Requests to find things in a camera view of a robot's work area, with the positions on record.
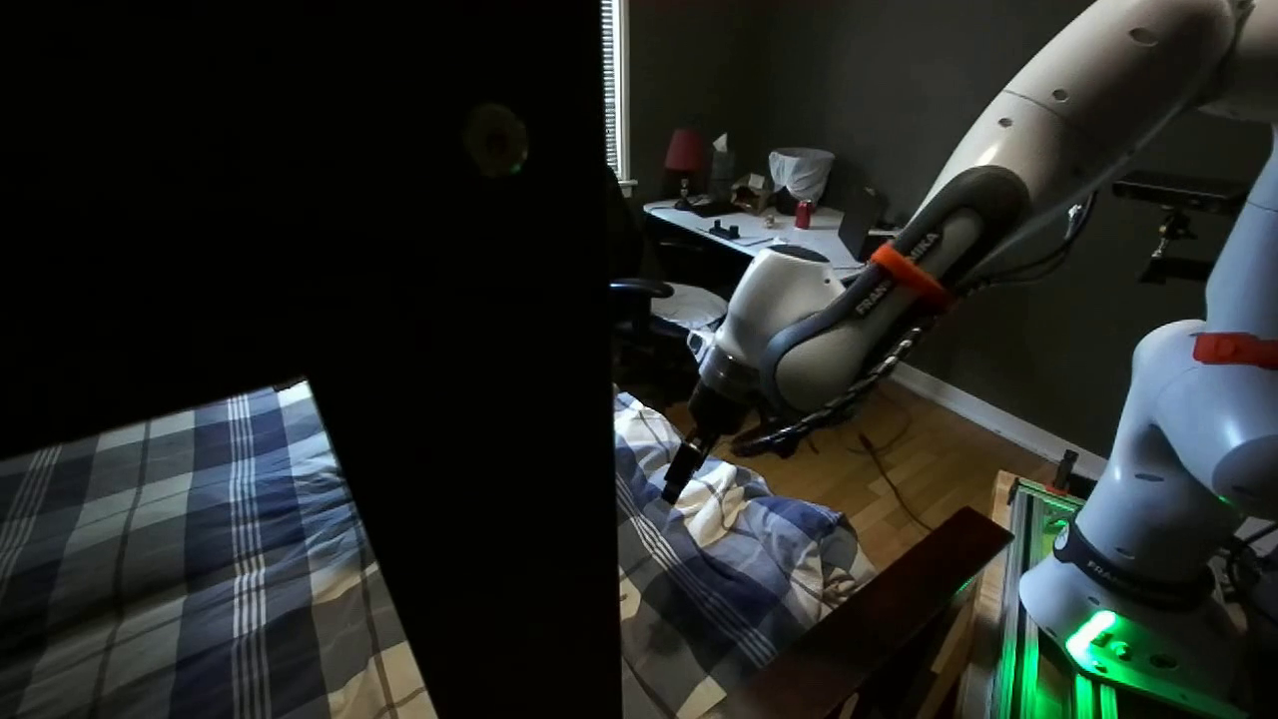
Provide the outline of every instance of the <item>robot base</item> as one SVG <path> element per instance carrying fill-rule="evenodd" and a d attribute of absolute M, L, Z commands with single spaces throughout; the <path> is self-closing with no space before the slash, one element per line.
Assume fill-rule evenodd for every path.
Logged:
<path fill-rule="evenodd" d="M 1054 555 L 1016 580 L 1016 597 L 1079 672 L 1191 715 L 1244 715 L 1240 636 L 1221 604 L 1148 609 Z"/>

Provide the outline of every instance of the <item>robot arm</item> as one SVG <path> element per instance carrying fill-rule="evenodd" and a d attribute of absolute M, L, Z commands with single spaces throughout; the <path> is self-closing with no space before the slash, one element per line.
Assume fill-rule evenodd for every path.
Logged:
<path fill-rule="evenodd" d="M 842 290 L 769 250 L 745 266 L 700 371 L 690 415 L 726 434 L 749 406 L 794 423 L 887 375 L 893 355 L 1022 257 L 1201 102 L 1235 46 L 1228 0 L 1100 0 L 1063 29 L 971 123 L 899 241 Z"/>
<path fill-rule="evenodd" d="M 668 498 L 745 410 L 779 423 L 769 446 L 790 450 L 822 415 L 855 406 L 954 299 L 1056 250 L 1046 225 L 1172 115 L 1273 123 L 1273 77 L 1278 0 L 1090 2 L 991 98 L 903 237 L 849 288 L 794 250 L 745 266 L 700 360 L 700 426 L 673 455 Z M 1204 319 L 1140 339 L 1106 474 L 1016 584 L 1024 613 L 1083 672 L 1197 709 L 1237 707 L 1209 555 L 1244 516 L 1278 516 L 1273 276 L 1278 157 L 1209 272 Z"/>

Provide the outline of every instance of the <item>table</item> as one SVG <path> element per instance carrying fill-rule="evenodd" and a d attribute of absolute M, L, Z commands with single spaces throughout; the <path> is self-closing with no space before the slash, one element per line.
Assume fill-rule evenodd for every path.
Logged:
<path fill-rule="evenodd" d="M 673 199 L 650 199 L 650 202 L 642 202 L 642 217 L 657 218 L 661 227 L 680 227 L 680 230 L 685 230 L 694 241 L 732 246 L 732 250 L 740 250 L 745 258 L 760 257 L 769 245 L 799 245 L 805 250 L 825 257 L 830 272 L 838 278 L 849 278 L 849 276 L 861 272 L 861 264 L 838 241 L 842 210 L 834 210 L 834 207 L 817 207 L 810 217 L 810 227 L 794 227 L 794 217 L 779 217 L 779 210 L 773 217 L 754 217 L 754 210 L 700 217 L 690 207 L 680 207 Z"/>

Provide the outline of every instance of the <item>plaid blanket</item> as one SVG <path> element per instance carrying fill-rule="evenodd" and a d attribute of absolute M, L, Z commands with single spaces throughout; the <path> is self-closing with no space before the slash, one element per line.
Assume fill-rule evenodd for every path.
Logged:
<path fill-rule="evenodd" d="M 680 432 L 636 396 L 613 396 L 613 523 L 622 707 L 713 715 L 721 693 L 857 592 L 873 567 L 849 523 L 769 494 L 726 460 L 708 460 L 661 504 Z"/>
<path fill-rule="evenodd" d="M 0 715 L 433 715 L 308 384 L 0 462 Z"/>

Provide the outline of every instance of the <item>orange band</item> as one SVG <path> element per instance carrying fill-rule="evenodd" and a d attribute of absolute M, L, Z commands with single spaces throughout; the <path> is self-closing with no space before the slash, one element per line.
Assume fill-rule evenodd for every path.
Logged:
<path fill-rule="evenodd" d="M 935 276 L 925 276 L 925 266 L 918 266 L 911 257 L 893 250 L 889 245 L 877 245 L 869 264 L 882 266 L 893 282 L 911 288 L 929 306 L 954 304 L 954 290 L 946 290 Z"/>
<path fill-rule="evenodd" d="M 1244 331 L 1201 331 L 1192 339 L 1197 363 L 1252 363 L 1278 371 L 1278 343 Z"/>

